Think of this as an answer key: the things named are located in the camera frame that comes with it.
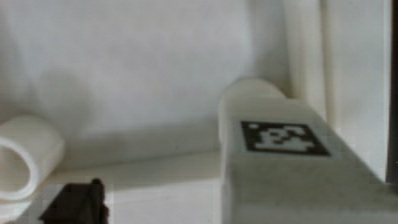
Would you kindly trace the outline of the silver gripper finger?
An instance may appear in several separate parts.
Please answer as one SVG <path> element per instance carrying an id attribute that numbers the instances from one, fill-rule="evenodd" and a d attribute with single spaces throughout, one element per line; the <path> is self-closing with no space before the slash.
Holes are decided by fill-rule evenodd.
<path id="1" fill-rule="evenodd" d="M 108 224 L 104 185 L 97 178 L 62 187 L 39 220 L 44 224 Z"/>

